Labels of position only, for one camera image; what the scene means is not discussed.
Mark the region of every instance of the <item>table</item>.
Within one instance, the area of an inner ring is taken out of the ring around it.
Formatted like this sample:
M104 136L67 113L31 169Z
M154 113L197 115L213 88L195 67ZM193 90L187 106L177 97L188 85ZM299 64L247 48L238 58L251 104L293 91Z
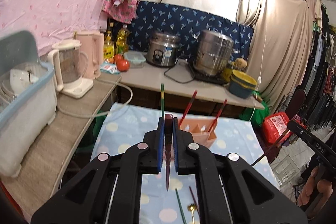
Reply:
M111 111L117 107L119 108L120 104L114 104ZM174 116L180 117L181 114L174 114ZM116 112L111 112L100 130L91 159L100 153L109 153L110 155L124 153L130 146L141 142L146 132L157 128L159 117L161 117L159 110L130 105ZM215 132L217 140L210 148L213 153L227 155L230 152L235 152L250 164L263 153L250 122L219 118ZM175 194L175 188L177 188L187 223L191 224L192 217L191 213L187 211L187 206L193 203L189 186L196 194L195 178L194 175L178 176L174 172L173 166L172 162L168 192L165 187L165 164L163 164L160 174L143 175L140 223L182 223ZM279 188L266 157L255 165L255 169Z
M119 82L121 75L102 73L103 80ZM95 80L93 88L81 99L58 94L61 108L80 114L96 114L116 85ZM31 217L57 190L64 172L92 119L73 118L56 111L55 120L46 126L29 148L15 179L1 180L21 207Z
M121 83L130 87L158 92L160 91L161 83L164 83L165 93L167 94L191 97L194 91L197 90L197 99L216 103L223 103L227 99L228 105L254 108L255 99L252 96L242 99L230 93L227 87L202 81L194 80L187 84L180 84L165 77L163 72L166 70L167 68L159 68L145 63L143 68L129 69L127 72L122 73ZM182 82L192 79L187 62L181 59L168 74ZM256 109L264 109L264 106L257 102Z

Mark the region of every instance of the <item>floor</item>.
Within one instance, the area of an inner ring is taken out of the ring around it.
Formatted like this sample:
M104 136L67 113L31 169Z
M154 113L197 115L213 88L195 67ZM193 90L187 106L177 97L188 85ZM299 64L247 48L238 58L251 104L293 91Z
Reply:
M334 131L330 131L329 127L325 127L322 129L318 129L316 131L312 131L312 133L326 142L331 134ZM306 164L309 163L310 158L314 155L315 153L313 150L311 150L301 139L299 139L297 142L295 142L292 145L289 145L287 147L282 147L282 149L279 152L278 157L272 162L271 168L274 170L281 161L285 159L287 155L291 157L295 165L298 167L300 172L290 180L290 182L286 183L285 185L281 186L280 191L287 196L290 200L295 202L295 197L294 197L294 192L293 192L293 185L298 184L300 180L300 175L301 173L306 169ZM288 162L282 163L278 167L278 172L283 171L286 167L288 166Z

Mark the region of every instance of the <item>power cord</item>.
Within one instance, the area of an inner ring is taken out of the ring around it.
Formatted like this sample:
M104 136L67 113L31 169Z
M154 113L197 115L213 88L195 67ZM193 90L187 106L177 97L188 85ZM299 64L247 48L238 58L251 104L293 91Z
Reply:
M263 68L263 60L264 60L264 52L265 52L265 45L266 45L266 35L267 35L267 21L265 23L265 42L264 42L264 47L263 47L263 50L262 50L262 55L261 55L261 65L260 65L260 73L259 73L259 76L258 76L258 79L257 79L257 88L256 88L256 95L255 95L255 104L254 104L254 108L253 108L253 112L252 112L252 115L249 119L249 122L251 121L252 117L253 117L253 114L255 112L255 108L257 106L257 95L258 95L258 88L261 84L261 70Z
M175 62L175 64L174 64L174 66L172 66L172 67L170 67L168 70L166 70L166 71L163 73L163 75L164 75L165 77L167 77L167 78L173 80L174 82L179 83L179 84L188 84L188 83L194 81L194 80L195 80L195 76L193 76L193 78L192 78L191 80L188 80L188 81L186 81L186 82L181 82L181 81L176 80L176 79L174 79L173 77L171 77L171 76L169 76L169 75L167 74L167 72L169 72L172 68L174 68L174 67L177 65L179 59L183 59L183 58L182 58L182 57L177 58L177 60L176 60L176 62Z
M127 106L129 104L129 102L132 100L133 98L133 91L130 89L130 87L122 84L122 83L116 83L116 82L113 82L113 81L107 81L107 80L102 80L102 79L99 79L97 78L96 79L97 81L99 82L103 82L103 83L106 83L106 84L113 84L113 85L118 85L118 86L121 86L123 88L126 88L130 93L131 93L131 96L130 98L120 107L117 107L116 109L113 109L113 110L110 110L110 111L106 111L106 112L102 112L102 113L98 113L98 114L95 114L95 115L91 115L91 114L77 114L77 113L72 113L72 112L68 112L64 109L62 109L59 104L57 104L57 108L58 110L65 114L65 115L68 115L68 116L71 116L71 117L75 117L75 118L81 118L81 119L91 119L91 118L96 118L96 117L101 117L101 116L105 116L105 115L108 115L112 112L116 112L117 110L120 110L122 109L123 107Z

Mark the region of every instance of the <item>yellow bottle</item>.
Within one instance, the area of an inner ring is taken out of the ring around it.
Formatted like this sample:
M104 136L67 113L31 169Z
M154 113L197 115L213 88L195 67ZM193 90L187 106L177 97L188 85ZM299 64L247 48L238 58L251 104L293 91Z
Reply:
M113 42L111 41L111 31L107 32L106 40L104 41L104 59L114 57Z
M115 54L124 54L124 52L127 51L128 47L126 40L129 34L130 31L127 29L127 25L124 24L117 35L117 42L115 43Z

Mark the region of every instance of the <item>electric kettle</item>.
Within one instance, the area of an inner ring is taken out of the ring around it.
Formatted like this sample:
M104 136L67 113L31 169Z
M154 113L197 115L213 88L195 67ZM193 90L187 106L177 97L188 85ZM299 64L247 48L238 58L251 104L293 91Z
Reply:
M100 65L104 62L104 34L99 31L81 31L76 34L80 50L87 54L87 68L83 77L95 79L100 76Z
M93 80L83 78L88 65L88 56L80 52L81 42L76 39L62 40L51 46L48 61L55 67L56 90L74 98L81 98L93 87ZM81 65L84 56L86 64Z

